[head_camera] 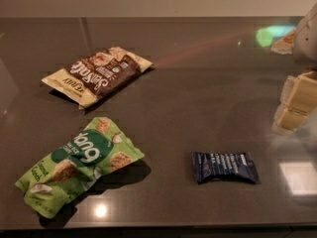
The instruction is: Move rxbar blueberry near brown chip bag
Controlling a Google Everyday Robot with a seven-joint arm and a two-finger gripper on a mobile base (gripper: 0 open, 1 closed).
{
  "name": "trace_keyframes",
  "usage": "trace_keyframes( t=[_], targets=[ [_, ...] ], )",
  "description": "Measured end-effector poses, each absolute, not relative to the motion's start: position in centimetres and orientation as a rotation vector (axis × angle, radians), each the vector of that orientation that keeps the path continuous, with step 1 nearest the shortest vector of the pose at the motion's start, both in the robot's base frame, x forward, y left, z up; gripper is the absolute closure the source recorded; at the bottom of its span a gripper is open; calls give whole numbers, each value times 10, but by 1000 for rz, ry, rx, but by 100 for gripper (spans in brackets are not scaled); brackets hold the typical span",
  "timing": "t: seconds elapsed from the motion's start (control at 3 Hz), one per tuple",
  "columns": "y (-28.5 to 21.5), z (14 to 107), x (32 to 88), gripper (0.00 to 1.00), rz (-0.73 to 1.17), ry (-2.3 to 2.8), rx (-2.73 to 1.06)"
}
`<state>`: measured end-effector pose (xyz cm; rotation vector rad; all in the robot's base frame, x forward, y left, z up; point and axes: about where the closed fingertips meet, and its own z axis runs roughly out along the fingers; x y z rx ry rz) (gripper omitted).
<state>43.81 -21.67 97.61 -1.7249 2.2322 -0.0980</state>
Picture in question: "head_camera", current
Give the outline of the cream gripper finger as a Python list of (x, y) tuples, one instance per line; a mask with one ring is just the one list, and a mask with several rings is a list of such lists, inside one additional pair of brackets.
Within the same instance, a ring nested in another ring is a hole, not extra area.
[(307, 116), (304, 113), (288, 109), (284, 105), (279, 105), (274, 114), (272, 131), (278, 135), (288, 135), (295, 132)]

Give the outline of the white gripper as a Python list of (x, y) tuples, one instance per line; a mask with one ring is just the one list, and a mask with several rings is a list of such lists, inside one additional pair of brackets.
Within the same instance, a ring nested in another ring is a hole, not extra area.
[[(317, 69), (317, 3), (298, 23), (292, 43), (294, 61), (306, 69)], [(317, 108), (317, 72), (289, 76), (280, 101), (288, 109), (309, 114)]]

